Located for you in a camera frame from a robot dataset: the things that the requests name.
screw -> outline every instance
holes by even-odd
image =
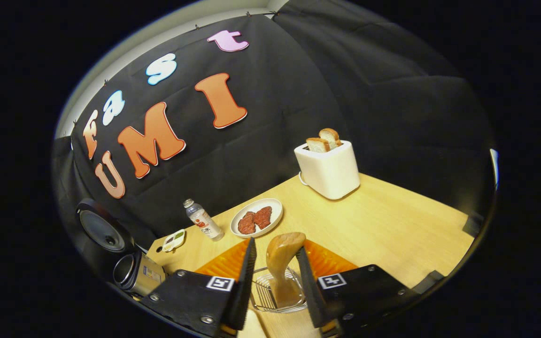
[[[212,317],[210,317],[210,316],[202,316],[200,318],[200,320],[203,321],[206,324],[214,323],[214,319],[212,319]]]

small dish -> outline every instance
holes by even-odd
[[[166,239],[164,239],[162,250],[164,250],[164,252],[171,252],[174,250],[174,248],[181,246],[183,241],[185,241],[185,229],[180,229],[176,233],[168,235]]]
[[[260,229],[260,227],[258,227],[258,225],[256,224],[256,230],[254,231],[254,233],[250,233],[249,235],[244,235],[243,233],[240,233],[238,230],[238,225],[239,221],[243,218],[243,216],[245,216],[245,213],[248,211],[257,212],[258,210],[266,206],[272,207],[272,213],[270,214],[270,224],[264,229]],[[239,236],[241,238],[262,236],[265,233],[271,231],[274,227],[276,227],[279,221],[281,221],[281,217],[283,217],[283,205],[278,199],[261,199],[258,201],[254,201],[249,205],[246,205],[243,209],[239,210],[239,212],[235,214],[231,221],[231,232],[235,236]]]

white wall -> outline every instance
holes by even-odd
[[[85,75],[74,92],[69,97],[55,137],[70,135],[76,120],[101,89],[106,79],[112,78],[127,64],[153,47],[175,36],[189,32],[195,25],[205,26],[218,21],[250,14],[262,14],[277,11],[288,0],[201,0],[195,4],[183,7],[178,11],[166,15],[139,30],[107,55]]]

raw meat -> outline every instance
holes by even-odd
[[[243,233],[243,235],[249,235],[256,231],[256,226],[254,225],[254,213],[248,211],[245,213],[243,218],[239,220],[238,231]]]
[[[268,227],[268,225],[271,223],[271,214],[272,207],[265,206],[264,208],[258,210],[258,212],[254,215],[254,223],[256,223],[261,230]]]

orange letter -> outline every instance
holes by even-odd
[[[105,152],[103,154],[103,156],[101,157],[101,162],[107,165],[108,169],[110,169],[112,177],[116,180],[116,186],[112,186],[112,184],[108,180],[108,177],[103,173],[103,165],[101,165],[101,163],[99,163],[97,167],[95,167],[95,176],[99,178],[101,184],[103,184],[104,188],[106,188],[106,190],[108,191],[108,194],[112,195],[112,197],[114,197],[115,199],[123,197],[124,182],[122,182],[122,177],[120,177],[118,171],[116,170],[116,167],[114,167],[114,164],[112,163],[112,159],[110,158],[110,152]]]
[[[234,98],[227,87],[227,73],[219,73],[207,77],[195,85],[195,90],[204,92],[208,103],[214,112],[214,128],[221,129],[235,122],[241,121],[246,115],[247,110],[238,107]]]
[[[143,178],[150,172],[150,166],[142,162],[142,158],[157,165],[156,144],[160,148],[160,158],[168,160],[185,149],[185,141],[178,139],[166,118],[166,103],[155,104],[146,112],[146,130],[142,135],[129,126],[118,135],[118,143],[122,144],[135,167],[135,176]]]
[[[89,150],[89,160],[93,158],[95,154],[95,148],[97,148],[97,141],[93,139],[94,136],[97,136],[97,125],[95,124],[95,119],[97,118],[97,110],[94,110],[91,114],[91,117],[86,122],[86,126],[83,129],[83,136],[86,141],[86,148]]]

